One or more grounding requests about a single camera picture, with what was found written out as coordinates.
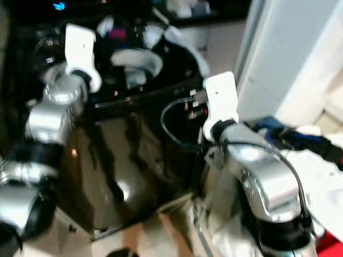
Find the white sheet cloth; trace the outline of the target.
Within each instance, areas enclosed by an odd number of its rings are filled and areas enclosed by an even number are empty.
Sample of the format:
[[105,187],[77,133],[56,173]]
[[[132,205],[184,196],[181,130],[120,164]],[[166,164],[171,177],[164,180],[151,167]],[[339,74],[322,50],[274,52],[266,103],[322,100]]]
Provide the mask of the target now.
[[296,168],[304,174],[307,208],[314,220],[343,241],[343,171],[312,151],[296,154]]

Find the white laundry pile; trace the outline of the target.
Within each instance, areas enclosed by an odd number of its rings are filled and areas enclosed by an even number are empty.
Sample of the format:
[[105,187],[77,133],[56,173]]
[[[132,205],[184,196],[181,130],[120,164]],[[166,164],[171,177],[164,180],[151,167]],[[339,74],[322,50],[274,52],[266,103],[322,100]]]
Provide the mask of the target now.
[[264,257],[236,214],[191,205],[183,215],[193,257]]

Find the black top-load washing machine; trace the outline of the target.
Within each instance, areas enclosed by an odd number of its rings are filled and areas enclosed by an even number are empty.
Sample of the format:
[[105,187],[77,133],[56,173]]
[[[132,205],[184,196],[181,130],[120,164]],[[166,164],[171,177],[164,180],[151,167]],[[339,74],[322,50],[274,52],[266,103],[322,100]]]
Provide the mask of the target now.
[[8,126],[2,220],[36,238],[57,210],[91,237],[120,230],[192,188],[199,92],[209,68],[171,25],[103,17],[11,25],[3,73]]

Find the small magenta item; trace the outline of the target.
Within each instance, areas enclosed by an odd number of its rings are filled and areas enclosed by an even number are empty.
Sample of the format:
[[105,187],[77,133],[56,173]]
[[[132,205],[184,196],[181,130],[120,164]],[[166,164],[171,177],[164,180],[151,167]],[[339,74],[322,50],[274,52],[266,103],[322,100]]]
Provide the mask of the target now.
[[106,37],[111,41],[125,42],[128,39],[128,30],[125,27],[113,27],[107,32]]

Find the white door panel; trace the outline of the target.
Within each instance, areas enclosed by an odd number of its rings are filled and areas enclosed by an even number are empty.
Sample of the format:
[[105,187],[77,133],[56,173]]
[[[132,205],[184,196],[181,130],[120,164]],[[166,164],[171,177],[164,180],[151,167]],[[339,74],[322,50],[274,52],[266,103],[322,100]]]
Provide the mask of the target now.
[[238,116],[315,123],[343,69],[343,0],[252,0],[235,71]]

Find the blue garment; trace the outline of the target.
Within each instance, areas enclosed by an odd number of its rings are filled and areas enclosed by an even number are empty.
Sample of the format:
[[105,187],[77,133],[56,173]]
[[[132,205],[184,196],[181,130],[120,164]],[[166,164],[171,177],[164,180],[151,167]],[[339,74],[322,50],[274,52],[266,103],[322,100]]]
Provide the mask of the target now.
[[309,150],[317,154],[324,161],[335,164],[343,171],[343,148],[334,145],[323,135],[311,135],[298,132],[274,117],[265,117],[251,126],[257,133],[262,133],[270,144],[279,149],[291,151]]

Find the red item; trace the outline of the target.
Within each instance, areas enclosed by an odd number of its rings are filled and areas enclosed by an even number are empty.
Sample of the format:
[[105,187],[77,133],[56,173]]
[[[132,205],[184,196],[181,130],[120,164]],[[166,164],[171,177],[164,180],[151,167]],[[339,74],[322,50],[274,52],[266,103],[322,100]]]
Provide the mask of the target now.
[[328,230],[316,235],[317,257],[343,257],[343,241]]

